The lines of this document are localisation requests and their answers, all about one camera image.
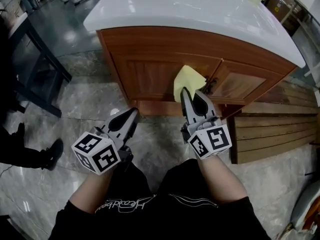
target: marble floor tile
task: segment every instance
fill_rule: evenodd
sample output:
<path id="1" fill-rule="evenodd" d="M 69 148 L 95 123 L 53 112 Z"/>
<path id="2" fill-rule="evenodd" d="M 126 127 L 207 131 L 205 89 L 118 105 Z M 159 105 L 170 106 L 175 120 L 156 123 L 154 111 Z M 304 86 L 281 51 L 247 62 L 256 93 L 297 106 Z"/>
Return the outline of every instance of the marble floor tile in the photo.
<path id="1" fill-rule="evenodd" d="M 7 171 L 10 167 L 10 164 L 0 163 L 0 174 L 4 171 Z"/>
<path id="2" fill-rule="evenodd" d="M 2 174 L 0 187 L 25 216 L 49 235 L 57 212 L 86 176 L 61 167 L 48 171 L 13 166 Z"/>
<path id="3" fill-rule="evenodd" d="M 169 169 L 190 158 L 180 130 L 180 124 L 139 123 L 127 143 L 134 164 L 145 174 L 153 192 Z"/>
<path id="4" fill-rule="evenodd" d="M 28 216 L 2 191 L 0 191 L 0 215 L 10 215 L 11 221 L 22 230 L 28 239 L 46 240 L 49 235 L 38 227 Z"/>
<path id="5" fill-rule="evenodd" d="M 110 75 L 102 50 L 66 54 L 58 60 L 73 77 Z"/>
<path id="6" fill-rule="evenodd" d="M 80 134 L 79 137 L 81 136 L 82 133 L 84 132 L 90 132 L 90 130 L 93 127 L 102 127 L 104 125 L 105 121 L 102 120 L 80 120 Z"/>
<path id="7" fill-rule="evenodd" d="M 61 88 L 57 105 L 64 118 L 105 121 L 112 109 L 128 107 L 110 76 L 78 76 Z"/>
<path id="8" fill-rule="evenodd" d="M 310 145 L 304 145 L 283 154 L 263 160 L 231 164 L 230 169 L 243 182 L 255 209 L 274 202 L 286 193 L 300 192 L 306 185 L 315 154 Z"/>
<path id="9" fill-rule="evenodd" d="M 281 234 L 290 223 L 290 216 L 299 194 L 299 191 L 292 190 L 267 206 L 255 210 L 255 215 L 269 237 L 274 238 Z"/>

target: white sink basin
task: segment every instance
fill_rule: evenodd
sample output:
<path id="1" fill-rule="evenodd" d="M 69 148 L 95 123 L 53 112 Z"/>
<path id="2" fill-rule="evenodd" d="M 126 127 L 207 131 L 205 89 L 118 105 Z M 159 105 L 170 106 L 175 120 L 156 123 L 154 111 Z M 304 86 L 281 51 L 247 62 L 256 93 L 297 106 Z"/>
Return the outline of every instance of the white sink basin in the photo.
<path id="1" fill-rule="evenodd" d="M 269 50 L 303 68 L 305 61 L 279 21 L 248 0 L 100 0 L 84 21 L 88 31 L 167 26 L 212 32 Z"/>

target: black pants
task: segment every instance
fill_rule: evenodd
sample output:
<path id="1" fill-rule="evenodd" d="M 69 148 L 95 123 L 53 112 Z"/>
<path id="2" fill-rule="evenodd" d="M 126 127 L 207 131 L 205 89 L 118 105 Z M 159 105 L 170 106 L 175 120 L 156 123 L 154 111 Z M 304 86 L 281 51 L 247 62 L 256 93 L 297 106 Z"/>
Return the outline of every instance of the black pants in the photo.
<path id="1" fill-rule="evenodd" d="M 166 173 L 157 194 L 171 193 L 211 199 L 196 159 L 189 159 Z M 151 195 L 146 176 L 131 163 L 126 172 L 121 167 L 114 171 L 106 199 L 134 200 Z"/>
<path id="2" fill-rule="evenodd" d="M 48 154 L 45 150 L 41 152 L 26 148 L 23 139 L 17 138 L 17 134 L 10 135 L 7 130 L 0 125 L 1 145 L 6 146 L 0 153 L 0 163 L 25 167 L 25 168 L 41 168 L 48 163 Z"/>

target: person's leg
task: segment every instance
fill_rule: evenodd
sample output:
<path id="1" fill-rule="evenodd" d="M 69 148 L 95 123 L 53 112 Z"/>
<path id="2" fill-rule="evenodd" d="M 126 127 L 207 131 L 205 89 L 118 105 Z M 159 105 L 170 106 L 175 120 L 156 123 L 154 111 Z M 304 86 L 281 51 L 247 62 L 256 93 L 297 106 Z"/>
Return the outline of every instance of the person's leg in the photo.
<path id="1" fill-rule="evenodd" d="M 38 5 L 36 3 L 36 0 L 28 0 L 30 5 L 32 6 L 32 9 L 36 10 L 38 8 Z"/>
<path id="2" fill-rule="evenodd" d="M 211 198 L 196 159 L 189 159 L 170 169 L 164 176 L 157 193 L 189 198 Z"/>
<path id="3" fill-rule="evenodd" d="M 45 168 L 53 170 L 63 152 L 63 142 L 58 139 L 54 144 L 40 152 L 24 147 L 25 126 L 19 124 L 18 131 L 10 135 L 6 129 L 0 126 L 0 139 L 9 147 L 0 154 L 0 163 L 25 168 Z"/>
<path id="4" fill-rule="evenodd" d="M 32 5 L 29 3 L 29 0 L 21 0 L 26 12 L 31 14 L 34 10 L 32 9 Z"/>
<path id="5" fill-rule="evenodd" d="M 113 173 L 106 199 L 135 200 L 150 196 L 152 193 L 144 173 L 132 162 L 126 172 L 119 164 Z"/>

